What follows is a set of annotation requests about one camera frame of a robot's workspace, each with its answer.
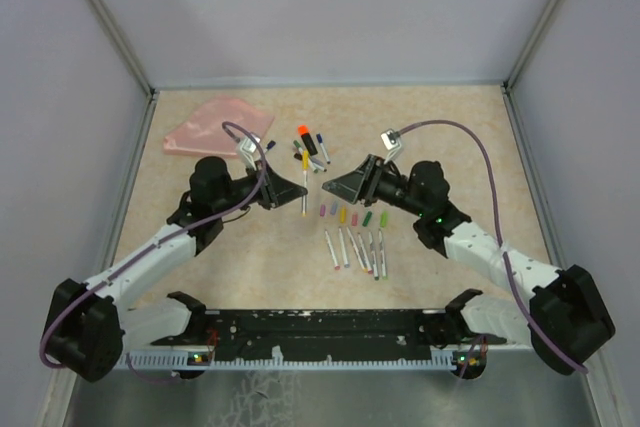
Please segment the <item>orange white marker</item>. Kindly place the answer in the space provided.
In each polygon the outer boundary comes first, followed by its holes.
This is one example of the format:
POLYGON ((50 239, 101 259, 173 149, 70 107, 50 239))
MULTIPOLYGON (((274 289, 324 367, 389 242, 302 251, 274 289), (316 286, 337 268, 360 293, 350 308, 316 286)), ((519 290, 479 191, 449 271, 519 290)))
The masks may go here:
POLYGON ((301 215, 302 215, 302 217, 306 217, 307 211, 308 211, 308 173, 309 173, 309 169, 304 167, 303 164, 302 164, 302 169, 303 169, 303 187, 305 189, 305 193, 303 194, 303 197, 302 197, 301 215))

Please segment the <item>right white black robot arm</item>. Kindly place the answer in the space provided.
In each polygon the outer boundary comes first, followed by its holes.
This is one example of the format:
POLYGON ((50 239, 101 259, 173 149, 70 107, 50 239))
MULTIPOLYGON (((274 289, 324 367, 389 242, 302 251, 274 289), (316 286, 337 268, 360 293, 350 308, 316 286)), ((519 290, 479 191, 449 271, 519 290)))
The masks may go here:
POLYGON ((377 201, 417 215, 420 242, 517 296, 511 301, 471 290, 451 302, 448 334, 461 343, 489 334, 531 347, 552 370, 569 375, 616 332, 591 274, 560 269, 499 243, 449 199, 441 165, 416 163, 409 175, 370 155, 355 170, 323 183, 350 204, 377 201))

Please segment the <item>pink capped marker pen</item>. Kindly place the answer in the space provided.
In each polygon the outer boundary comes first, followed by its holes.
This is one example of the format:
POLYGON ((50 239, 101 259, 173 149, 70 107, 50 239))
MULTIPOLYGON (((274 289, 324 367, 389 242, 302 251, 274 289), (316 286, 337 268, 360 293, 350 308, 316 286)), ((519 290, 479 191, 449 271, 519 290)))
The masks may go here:
POLYGON ((338 261, 338 258, 337 258, 337 255, 336 255, 336 251, 335 251, 331 236, 330 236, 328 230, 326 230, 326 229, 324 230, 324 236, 325 236, 325 240, 326 240, 326 243, 327 243, 327 246, 328 246, 328 249, 329 249, 329 253, 330 253, 330 256, 331 256, 331 260, 332 260, 332 263, 333 263, 333 268, 336 271, 340 270, 341 265, 340 265, 340 263, 338 261))

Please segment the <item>yellow capped marker pen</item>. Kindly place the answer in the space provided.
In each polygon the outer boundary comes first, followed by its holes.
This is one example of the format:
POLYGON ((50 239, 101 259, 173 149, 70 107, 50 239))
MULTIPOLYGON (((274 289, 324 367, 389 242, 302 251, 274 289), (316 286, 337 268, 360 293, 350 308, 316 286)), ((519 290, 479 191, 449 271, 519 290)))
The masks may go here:
POLYGON ((352 231, 350 230, 349 227, 347 227, 347 235, 349 237, 349 241, 350 241, 351 246, 352 246, 352 248, 354 250, 354 253, 355 253, 355 256, 356 256, 356 259, 357 259, 357 262, 358 262, 359 266, 361 267, 361 269, 365 273, 368 274, 368 268, 365 265, 365 262, 363 260, 362 255, 361 255, 360 248, 359 248, 359 246, 358 246, 358 244, 356 242, 355 236, 353 235, 353 233, 352 233, 352 231))

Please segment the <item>dark green capped marker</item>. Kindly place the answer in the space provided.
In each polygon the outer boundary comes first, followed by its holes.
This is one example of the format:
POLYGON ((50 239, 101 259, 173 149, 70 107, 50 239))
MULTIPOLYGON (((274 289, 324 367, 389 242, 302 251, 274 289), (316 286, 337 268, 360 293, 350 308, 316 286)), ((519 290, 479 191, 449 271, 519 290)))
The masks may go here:
POLYGON ((370 248, 370 262, 372 266, 372 272, 374 276, 374 280, 378 281, 380 279, 379 270, 378 270, 378 262, 377 262, 377 252, 374 237, 371 231, 368 233, 369 238, 369 248, 370 248))

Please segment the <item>lavender marker pen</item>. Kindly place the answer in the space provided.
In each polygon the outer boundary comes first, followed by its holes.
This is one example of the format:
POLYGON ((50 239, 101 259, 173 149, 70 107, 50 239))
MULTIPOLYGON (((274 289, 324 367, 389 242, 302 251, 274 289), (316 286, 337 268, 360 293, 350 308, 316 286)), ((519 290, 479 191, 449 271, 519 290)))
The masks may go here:
POLYGON ((342 263, 343 263, 343 267, 346 269, 350 267, 350 262, 347 254, 345 236, 344 236, 342 227, 338 227, 338 236, 339 236, 342 263))

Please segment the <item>light green capped marker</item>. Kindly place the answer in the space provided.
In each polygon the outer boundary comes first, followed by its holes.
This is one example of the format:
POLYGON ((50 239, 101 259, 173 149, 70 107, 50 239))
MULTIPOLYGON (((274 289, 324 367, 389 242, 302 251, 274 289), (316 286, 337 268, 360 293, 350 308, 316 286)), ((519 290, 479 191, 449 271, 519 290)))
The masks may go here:
POLYGON ((379 252, 380 252, 380 271, 382 279, 388 279, 388 269, 386 261, 386 249, 384 242, 384 234, 381 229, 378 230, 379 252))

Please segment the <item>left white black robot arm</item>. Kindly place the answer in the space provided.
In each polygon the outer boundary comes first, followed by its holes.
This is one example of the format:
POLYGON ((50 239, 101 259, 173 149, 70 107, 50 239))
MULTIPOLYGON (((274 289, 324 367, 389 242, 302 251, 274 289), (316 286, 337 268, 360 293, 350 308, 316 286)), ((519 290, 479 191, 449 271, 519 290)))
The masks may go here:
POLYGON ((54 290, 39 345, 41 362, 67 368, 88 382, 104 378, 121 358, 156 341, 179 337, 194 344, 208 331, 205 307, 182 293, 136 307, 152 286, 197 257, 224 228, 229 214, 258 204, 271 210, 300 199, 306 186, 287 180, 265 161, 231 178, 219 157, 199 160, 189 189, 165 225, 121 262, 54 290))

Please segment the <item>magenta capped marker pen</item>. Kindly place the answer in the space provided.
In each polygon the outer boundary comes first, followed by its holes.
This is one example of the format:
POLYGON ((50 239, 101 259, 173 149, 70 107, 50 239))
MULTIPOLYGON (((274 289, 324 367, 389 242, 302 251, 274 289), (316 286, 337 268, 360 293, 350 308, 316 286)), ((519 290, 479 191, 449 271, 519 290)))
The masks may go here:
POLYGON ((361 251, 361 257, 363 258, 363 262, 366 268, 366 271, 368 274, 373 275, 373 267, 370 263, 369 257, 368 257, 368 251, 366 248, 366 245, 364 243, 364 239, 362 237, 362 235, 360 234, 360 232, 357 233, 357 239, 358 239, 358 243, 359 243, 359 248, 361 251))

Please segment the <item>dark green pen cap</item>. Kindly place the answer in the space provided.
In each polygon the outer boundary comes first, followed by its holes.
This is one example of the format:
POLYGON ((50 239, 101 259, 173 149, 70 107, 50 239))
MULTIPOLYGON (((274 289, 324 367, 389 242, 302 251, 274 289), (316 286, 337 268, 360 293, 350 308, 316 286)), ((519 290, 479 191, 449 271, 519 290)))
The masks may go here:
POLYGON ((368 212, 366 213, 366 215, 365 215, 364 219, 363 219, 362 226, 363 226, 363 227, 367 227, 367 226, 369 225, 369 223, 370 223, 370 221, 371 221, 372 217, 373 217, 373 213, 372 213, 371 211, 368 211, 368 212))

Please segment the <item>blue capped marker pen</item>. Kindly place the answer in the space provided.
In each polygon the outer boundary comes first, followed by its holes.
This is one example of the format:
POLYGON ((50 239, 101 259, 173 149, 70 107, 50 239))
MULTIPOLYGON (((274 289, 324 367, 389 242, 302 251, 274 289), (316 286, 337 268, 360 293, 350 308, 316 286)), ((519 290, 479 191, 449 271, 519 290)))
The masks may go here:
POLYGON ((325 146, 324 140, 323 140, 323 138, 322 138, 320 133, 316 134, 316 140, 317 140, 317 142, 319 144, 320 150, 322 152, 322 155, 323 155, 326 163, 327 164, 331 164, 331 159, 330 159, 328 150, 327 150, 327 148, 325 146))

